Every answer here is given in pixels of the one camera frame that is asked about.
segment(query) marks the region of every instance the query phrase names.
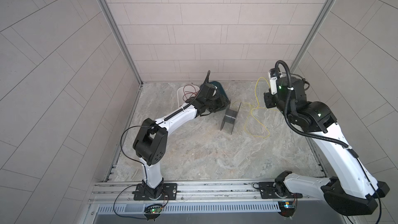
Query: metal corner post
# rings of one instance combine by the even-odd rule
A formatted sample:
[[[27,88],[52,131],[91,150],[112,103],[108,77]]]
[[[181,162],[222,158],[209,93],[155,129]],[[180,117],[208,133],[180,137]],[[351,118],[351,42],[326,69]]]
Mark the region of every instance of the metal corner post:
[[[310,46],[312,40],[314,39],[316,33],[318,32],[319,28],[321,27],[323,21],[325,20],[327,14],[329,13],[330,9],[332,8],[334,2],[336,0],[326,0],[323,4],[321,11],[319,12],[317,18],[315,19],[314,24],[311,26],[310,31],[308,32],[307,37],[305,38],[303,44],[298,51],[296,58],[293,60],[292,65],[290,66],[290,70],[293,72],[296,70],[299,62],[303,58],[305,52],[307,51],[308,47]]]
[[[137,71],[137,68],[135,67],[134,63],[132,62],[130,53],[127,50],[126,44],[123,41],[123,38],[122,38],[122,35],[120,34],[119,29],[117,28],[117,24],[115,22],[115,19],[112,16],[112,13],[108,7],[106,0],[97,0],[97,1],[98,1],[99,6],[101,7],[101,10],[102,10],[107,22],[109,23],[109,26],[110,26],[113,34],[115,35],[117,44],[119,45],[121,51],[123,52],[123,55],[125,56],[132,71],[134,72],[134,75],[137,78],[138,83],[140,84],[140,86],[142,86],[141,77]]]

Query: tiled wall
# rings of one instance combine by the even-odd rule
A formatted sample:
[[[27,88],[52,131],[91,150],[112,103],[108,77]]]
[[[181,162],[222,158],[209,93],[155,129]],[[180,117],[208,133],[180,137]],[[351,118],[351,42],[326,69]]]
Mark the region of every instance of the tiled wall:
[[[96,0],[0,0],[0,223],[73,223],[137,88]]]
[[[383,223],[398,222],[397,44],[398,0],[337,0],[297,70],[311,83],[308,99],[331,107],[366,168],[390,186]]]
[[[107,0],[145,82],[257,80],[291,64],[325,0]]]

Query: marble floor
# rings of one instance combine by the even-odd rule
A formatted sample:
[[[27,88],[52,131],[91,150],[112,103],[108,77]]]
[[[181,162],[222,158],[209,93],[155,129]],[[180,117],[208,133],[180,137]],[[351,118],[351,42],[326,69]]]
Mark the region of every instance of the marble floor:
[[[156,119],[178,107],[177,89],[185,83],[146,83],[143,85],[132,125],[146,118]],[[231,102],[249,102],[257,106],[254,87],[256,82],[222,82]],[[263,92],[265,81],[257,86],[260,107],[265,107]],[[231,106],[237,110],[239,102]],[[231,125],[220,131],[225,111],[197,117],[185,123],[167,139],[167,149],[161,160],[165,180],[275,178],[285,170],[300,175],[324,176],[314,155],[302,136],[287,127],[283,115],[272,109],[256,109],[254,116],[269,130],[266,138],[252,137],[244,131],[250,107],[242,104],[231,134]],[[246,130],[256,136],[268,132],[253,117],[249,117]],[[123,150],[137,158],[132,148],[138,128],[128,131]],[[141,181],[141,164],[119,155],[113,181]]]

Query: yellow wire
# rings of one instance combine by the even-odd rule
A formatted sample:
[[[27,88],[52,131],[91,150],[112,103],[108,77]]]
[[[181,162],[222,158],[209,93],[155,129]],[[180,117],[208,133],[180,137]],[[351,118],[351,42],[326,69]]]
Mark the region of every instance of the yellow wire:
[[[250,111],[249,111],[248,116],[246,117],[246,122],[245,122],[245,125],[243,126],[243,130],[244,130],[247,134],[249,134],[249,135],[251,135],[251,136],[253,136],[253,137],[256,137],[256,138],[267,138],[269,135],[271,135],[270,131],[268,130],[268,128],[267,128],[265,125],[263,125],[263,123],[261,123],[256,117],[253,116],[253,110],[256,110],[256,109],[267,109],[266,107],[260,107],[260,103],[259,103],[259,101],[258,101],[257,92],[256,92],[257,84],[258,84],[258,82],[260,81],[261,78],[264,79],[264,80],[267,82],[267,84],[268,84],[269,87],[271,87],[271,86],[269,85],[269,83],[268,83],[268,81],[267,81],[266,78],[264,78],[264,77],[258,78],[257,83],[256,83],[256,86],[254,87],[254,94],[255,94],[255,96],[256,96],[257,107],[255,107],[254,105],[252,105],[252,104],[250,104],[250,103],[241,102],[241,101],[235,101],[235,102],[232,103],[232,105],[234,105],[236,102],[241,102],[241,103],[243,103],[243,104],[249,105],[249,106],[250,106]],[[246,130],[246,124],[247,124],[247,122],[248,122],[248,120],[249,120],[249,116],[252,116],[255,120],[257,120],[257,122],[260,123],[260,125],[262,125],[262,126],[267,130],[267,132],[268,132],[268,135],[267,135],[267,136],[265,136],[265,137],[263,137],[263,136],[256,136],[256,135],[253,135],[253,134],[251,134],[250,132],[248,132],[248,131]]]

